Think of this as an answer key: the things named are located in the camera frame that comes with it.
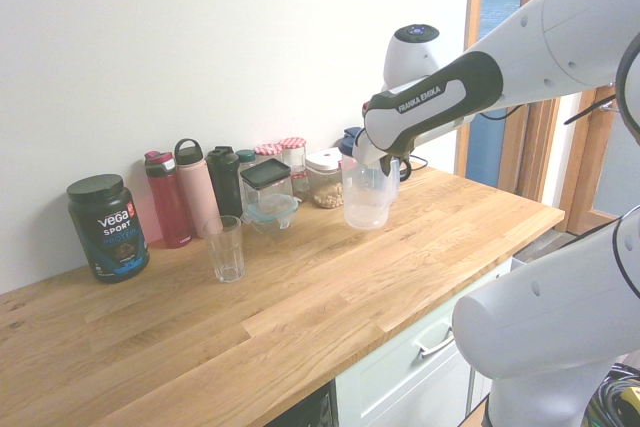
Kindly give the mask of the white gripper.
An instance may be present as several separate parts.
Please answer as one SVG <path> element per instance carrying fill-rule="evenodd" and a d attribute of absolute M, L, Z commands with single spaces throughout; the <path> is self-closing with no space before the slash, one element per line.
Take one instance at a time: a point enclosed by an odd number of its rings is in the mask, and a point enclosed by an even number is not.
<path fill-rule="evenodd" d="M 358 163 L 368 167 L 374 167 L 379 163 L 380 169 L 385 176 L 389 176 L 394 163 L 399 162 L 397 157 L 391 154 L 385 155 L 385 152 L 379 150 L 369 139 L 356 139 L 352 153 Z"/>

